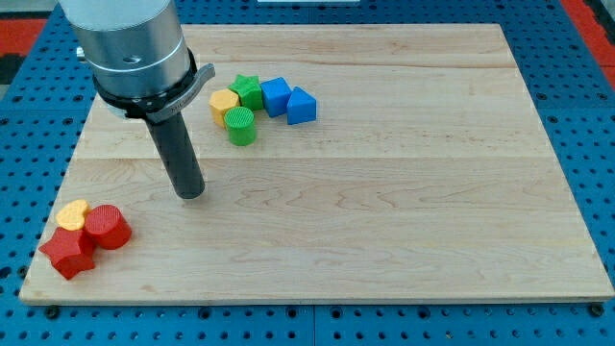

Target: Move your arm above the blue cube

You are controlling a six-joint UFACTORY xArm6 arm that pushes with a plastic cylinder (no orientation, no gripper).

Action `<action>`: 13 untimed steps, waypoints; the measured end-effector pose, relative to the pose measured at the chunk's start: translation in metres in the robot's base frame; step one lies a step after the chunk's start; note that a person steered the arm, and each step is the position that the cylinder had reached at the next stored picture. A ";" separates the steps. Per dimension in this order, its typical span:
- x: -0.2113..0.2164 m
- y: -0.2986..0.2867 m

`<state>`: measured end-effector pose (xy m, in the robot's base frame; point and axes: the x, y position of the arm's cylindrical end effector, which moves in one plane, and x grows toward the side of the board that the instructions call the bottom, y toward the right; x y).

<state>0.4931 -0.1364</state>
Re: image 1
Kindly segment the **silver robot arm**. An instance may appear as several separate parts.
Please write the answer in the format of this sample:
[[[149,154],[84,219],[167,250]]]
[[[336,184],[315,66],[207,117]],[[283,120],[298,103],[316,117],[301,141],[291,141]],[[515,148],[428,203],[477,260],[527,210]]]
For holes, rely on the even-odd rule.
[[[181,112],[215,76],[187,47],[173,0],[61,0],[79,59],[109,105],[126,118],[161,123]]]

